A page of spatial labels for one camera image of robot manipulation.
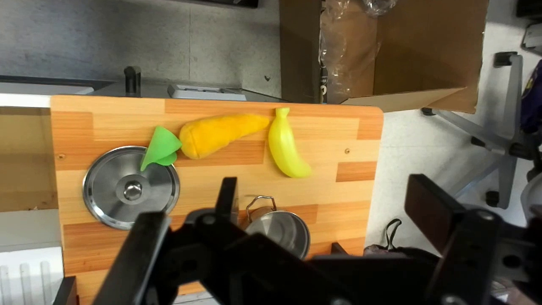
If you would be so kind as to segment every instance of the pot lid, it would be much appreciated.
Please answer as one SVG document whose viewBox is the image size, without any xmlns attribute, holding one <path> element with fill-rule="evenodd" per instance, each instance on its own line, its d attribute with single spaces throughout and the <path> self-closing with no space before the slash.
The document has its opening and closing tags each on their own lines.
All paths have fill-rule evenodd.
<svg viewBox="0 0 542 305">
<path fill-rule="evenodd" d="M 146 147 L 119 147 L 98 157 L 83 179 L 90 213 L 115 228 L 131 228 L 139 213 L 169 211 L 180 196 L 173 166 L 139 171 Z"/>
</svg>

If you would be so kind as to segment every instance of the stainless steel pot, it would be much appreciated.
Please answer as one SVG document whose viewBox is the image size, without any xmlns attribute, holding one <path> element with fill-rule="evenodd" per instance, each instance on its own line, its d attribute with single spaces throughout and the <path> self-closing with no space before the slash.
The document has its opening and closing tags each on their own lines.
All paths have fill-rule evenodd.
<svg viewBox="0 0 542 305">
<path fill-rule="evenodd" d="M 259 199 L 266 199 L 271 206 L 266 205 L 251 210 L 251 206 Z M 264 233 L 300 259 L 307 255 L 310 233 L 303 218 L 291 211 L 278 210 L 274 198 L 263 194 L 254 196 L 246 210 L 244 227 L 247 233 Z"/>
</svg>

